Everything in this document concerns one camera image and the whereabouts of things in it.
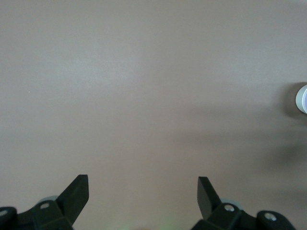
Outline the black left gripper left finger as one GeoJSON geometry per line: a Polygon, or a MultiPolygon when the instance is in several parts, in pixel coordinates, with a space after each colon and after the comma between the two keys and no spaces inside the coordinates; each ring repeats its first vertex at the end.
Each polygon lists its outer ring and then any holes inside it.
{"type": "Polygon", "coordinates": [[[2,230],[72,230],[73,224],[89,199],[86,174],[78,175],[56,198],[44,198],[28,211],[0,208],[2,230]]]}

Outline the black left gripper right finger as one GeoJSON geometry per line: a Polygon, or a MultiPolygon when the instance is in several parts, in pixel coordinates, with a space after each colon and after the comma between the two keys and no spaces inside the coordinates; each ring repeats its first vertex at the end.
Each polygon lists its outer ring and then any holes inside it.
{"type": "Polygon", "coordinates": [[[198,230],[294,230],[293,224],[282,214],[260,211],[253,217],[237,205],[223,202],[208,177],[198,178],[197,201],[202,219],[198,230]]]}

